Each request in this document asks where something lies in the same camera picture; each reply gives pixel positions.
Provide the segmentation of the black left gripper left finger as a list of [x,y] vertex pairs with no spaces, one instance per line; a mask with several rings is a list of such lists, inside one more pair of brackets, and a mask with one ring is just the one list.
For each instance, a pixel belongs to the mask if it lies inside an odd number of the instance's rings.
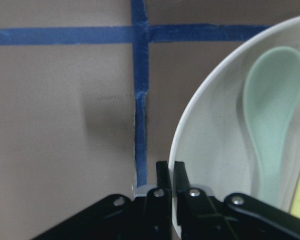
[[158,161],[156,186],[131,203],[131,240],[170,240],[172,238],[172,193],[168,163]]

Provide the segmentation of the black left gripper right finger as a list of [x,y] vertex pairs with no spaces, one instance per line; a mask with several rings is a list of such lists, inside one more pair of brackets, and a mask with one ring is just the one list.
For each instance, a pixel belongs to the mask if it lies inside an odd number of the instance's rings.
[[185,163],[176,161],[173,170],[176,219],[183,240],[237,240],[238,236],[206,192],[191,187]]

